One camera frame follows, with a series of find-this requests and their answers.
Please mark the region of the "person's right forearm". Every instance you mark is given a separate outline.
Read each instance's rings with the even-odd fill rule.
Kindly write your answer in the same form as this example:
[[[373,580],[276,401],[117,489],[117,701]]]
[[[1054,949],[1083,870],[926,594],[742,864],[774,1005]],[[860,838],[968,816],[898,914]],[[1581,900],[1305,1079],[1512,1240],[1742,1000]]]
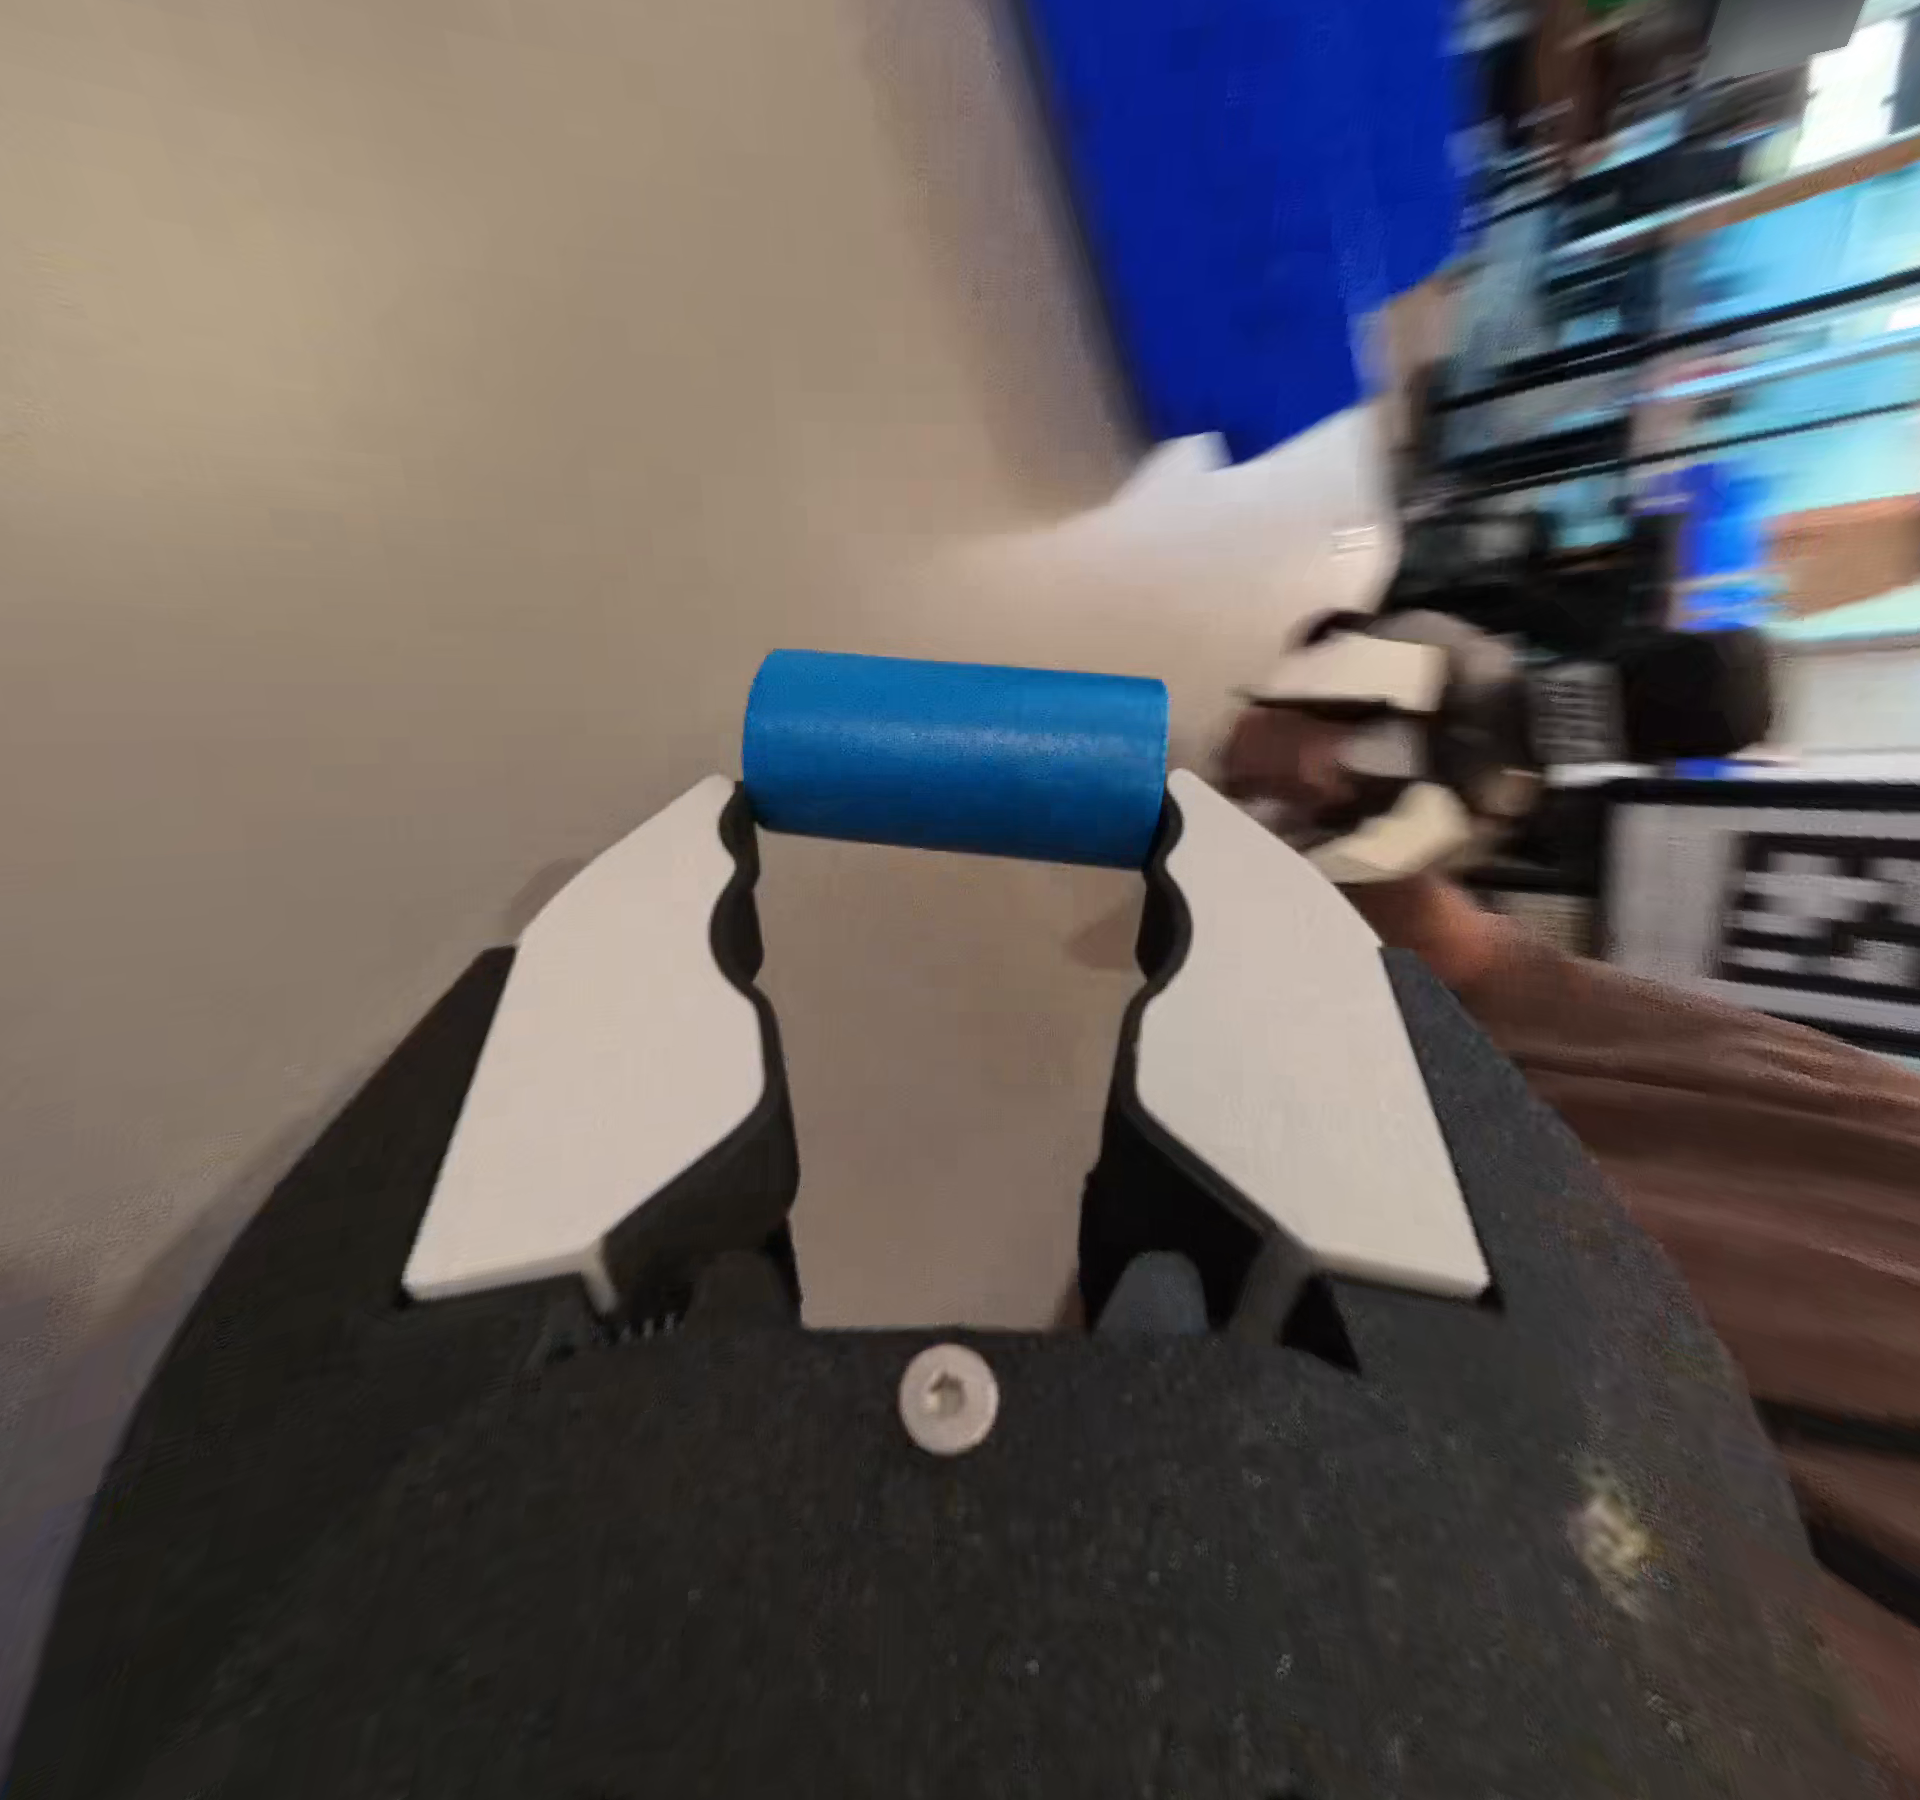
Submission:
[[[1400,888],[1400,944],[1456,995],[1517,987],[1549,944],[1512,916],[1491,909],[1455,879],[1425,871]]]

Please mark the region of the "black white tag sign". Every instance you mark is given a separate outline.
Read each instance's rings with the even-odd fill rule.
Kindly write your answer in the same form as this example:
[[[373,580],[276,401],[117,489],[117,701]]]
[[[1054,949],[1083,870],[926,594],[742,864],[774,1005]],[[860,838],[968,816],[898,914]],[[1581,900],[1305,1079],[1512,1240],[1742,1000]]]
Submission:
[[[1789,770],[1605,794],[1614,968],[1919,1059],[1919,786]]]

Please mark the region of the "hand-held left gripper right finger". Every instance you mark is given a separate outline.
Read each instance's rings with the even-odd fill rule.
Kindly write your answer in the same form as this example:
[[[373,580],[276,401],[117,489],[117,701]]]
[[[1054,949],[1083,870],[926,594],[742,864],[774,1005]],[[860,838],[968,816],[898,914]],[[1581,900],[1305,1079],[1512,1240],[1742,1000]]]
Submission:
[[[1087,1319],[1176,1259],[1205,1321],[1320,1277],[1481,1304],[1495,1274],[1386,951],[1307,858],[1174,770],[1078,1214]]]

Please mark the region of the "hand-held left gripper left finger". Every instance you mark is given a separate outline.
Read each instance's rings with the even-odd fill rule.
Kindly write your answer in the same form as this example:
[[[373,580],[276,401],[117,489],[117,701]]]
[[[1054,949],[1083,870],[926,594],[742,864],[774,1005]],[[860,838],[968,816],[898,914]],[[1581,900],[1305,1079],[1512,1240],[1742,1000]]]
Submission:
[[[616,1232],[751,1124],[772,1075],[754,971],[715,926],[754,819],[711,773],[522,930],[400,1274],[414,1304],[575,1280],[616,1307]]]

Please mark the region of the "blue plastic bin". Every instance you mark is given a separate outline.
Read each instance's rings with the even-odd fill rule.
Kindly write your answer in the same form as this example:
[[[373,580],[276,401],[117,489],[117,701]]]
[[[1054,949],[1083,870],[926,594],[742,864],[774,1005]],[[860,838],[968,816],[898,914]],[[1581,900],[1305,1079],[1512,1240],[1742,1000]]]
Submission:
[[[1017,0],[1154,443],[1249,463],[1362,401],[1358,324],[1464,212],[1464,0]]]

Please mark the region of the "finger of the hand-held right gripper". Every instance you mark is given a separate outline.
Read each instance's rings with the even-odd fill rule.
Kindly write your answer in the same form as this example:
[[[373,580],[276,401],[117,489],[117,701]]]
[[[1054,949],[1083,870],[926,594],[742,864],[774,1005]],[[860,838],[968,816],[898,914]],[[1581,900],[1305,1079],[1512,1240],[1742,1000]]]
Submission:
[[[1400,881],[1452,861],[1470,844],[1470,808],[1451,787],[1407,782],[1395,804],[1320,844],[1328,881]]]
[[[1288,650],[1251,686],[1251,703],[1302,714],[1434,714],[1442,650],[1340,630]]]

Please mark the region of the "blue wooden cylinder block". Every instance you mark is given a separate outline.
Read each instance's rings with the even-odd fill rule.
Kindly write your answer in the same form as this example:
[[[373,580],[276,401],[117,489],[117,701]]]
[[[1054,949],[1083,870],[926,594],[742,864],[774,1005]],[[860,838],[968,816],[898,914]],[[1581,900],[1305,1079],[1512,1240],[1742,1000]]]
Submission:
[[[740,782],[772,832],[1137,871],[1168,745],[1158,677],[779,650],[749,689]]]

